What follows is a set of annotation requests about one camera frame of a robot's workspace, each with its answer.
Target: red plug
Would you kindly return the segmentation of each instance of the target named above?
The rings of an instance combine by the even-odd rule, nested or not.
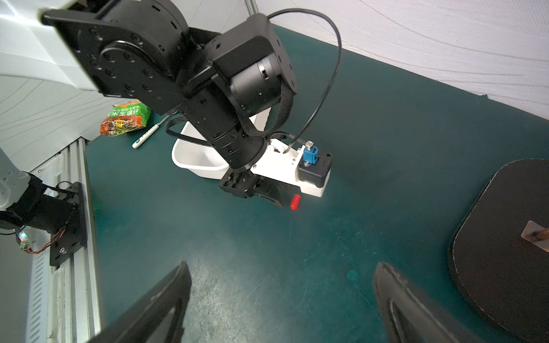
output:
[[[292,199],[292,203],[290,204],[290,208],[292,210],[297,210],[299,206],[299,200],[301,200],[301,195],[295,194],[294,198]]]

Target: black mounting plate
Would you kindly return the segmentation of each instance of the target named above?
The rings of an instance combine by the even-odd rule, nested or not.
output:
[[[84,246],[87,239],[86,215],[82,204],[82,184],[75,182],[74,186],[67,188],[75,195],[59,193],[56,197],[63,199],[75,207],[75,213],[66,224],[65,233],[49,248],[49,265],[59,267],[71,257],[80,247]]]

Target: green snack bag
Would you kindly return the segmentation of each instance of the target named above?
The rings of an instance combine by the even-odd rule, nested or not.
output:
[[[149,117],[150,108],[139,100],[113,105],[113,110],[101,123],[99,132],[104,136],[118,136],[145,127]]]

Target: white plastic bin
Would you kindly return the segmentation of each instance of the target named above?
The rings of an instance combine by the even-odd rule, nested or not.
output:
[[[254,126],[263,131],[267,118],[269,116],[268,108],[263,112],[250,117]],[[204,137],[191,125],[185,124],[181,134],[194,138],[204,139]],[[186,168],[198,176],[221,180],[225,172],[229,169],[229,164],[212,147],[194,144],[185,140],[178,139],[173,145],[172,161],[180,168]]]

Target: black cable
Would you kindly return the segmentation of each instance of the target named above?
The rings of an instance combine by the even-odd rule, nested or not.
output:
[[[178,139],[181,139],[181,140],[186,140],[187,142],[191,142],[191,143],[194,143],[194,144],[203,145],[205,147],[211,147],[211,144],[206,140],[198,139],[198,138],[194,138],[194,137],[190,137],[190,136],[185,136],[183,134],[180,134],[180,133],[177,133],[175,131],[170,130],[170,127],[172,127],[173,125],[177,125],[179,123],[183,123],[183,122],[186,122],[186,121],[188,121],[188,120],[185,116],[170,119],[166,122],[166,124],[164,124],[164,129],[166,130],[166,133],[169,134],[172,137],[175,137],[175,138],[178,138]]]
[[[288,132],[285,132],[285,131],[274,131],[273,133],[271,133],[267,139],[278,139],[278,140],[282,140],[282,139],[286,139],[286,138],[289,138],[289,139],[294,139],[295,138],[295,135],[294,134],[291,134],[291,133],[288,133]],[[298,142],[299,144],[302,144],[302,145],[305,145],[305,140],[301,139],[301,138],[298,138],[296,139],[296,142]]]
[[[341,46],[341,36],[339,35],[339,30],[337,28],[337,26],[334,24],[334,22],[328,18],[325,14],[322,14],[320,12],[317,12],[317,11],[314,11],[312,9],[304,9],[304,8],[287,8],[287,9],[282,9],[280,11],[276,11],[270,15],[267,16],[267,18],[269,19],[272,19],[274,18],[275,16],[278,16],[278,15],[281,15],[281,14],[284,14],[284,13],[306,13],[306,14],[312,14],[312,15],[315,15],[315,16],[319,16],[320,18],[324,19],[325,21],[327,21],[330,26],[334,29],[334,32],[335,32],[335,35],[338,39],[338,48],[339,48],[339,51],[338,51],[338,61],[337,63],[335,64],[335,69],[334,69],[334,74],[332,74],[332,78],[330,78],[330,81],[328,82],[328,86],[326,87],[326,90],[324,90],[324,93],[322,94],[322,96],[320,97],[320,101],[318,102],[318,105],[316,106],[315,108],[315,111],[312,113],[311,117],[309,118],[309,120],[307,120],[307,123],[305,123],[305,125],[303,125],[303,128],[301,129],[301,131],[299,131],[299,133],[297,135],[295,135],[294,139],[292,139],[292,142],[290,143],[290,145],[288,146],[288,148],[286,149],[286,151],[284,151],[284,153],[287,153],[288,151],[290,151],[290,149],[292,148],[292,146],[294,145],[295,142],[298,141],[299,137],[301,137],[301,135],[303,134],[303,132],[309,127],[309,125],[311,125],[311,122],[312,120],[316,117],[317,113],[318,113],[318,110],[320,109],[320,107],[322,106],[322,103],[324,102],[324,100],[326,99],[326,96],[328,95],[328,92],[330,91],[330,88],[332,87],[332,84],[334,83],[334,80],[335,80],[335,76],[336,74],[338,73],[338,68],[339,68],[339,64],[341,63],[341,51],[343,50],[342,46]]]

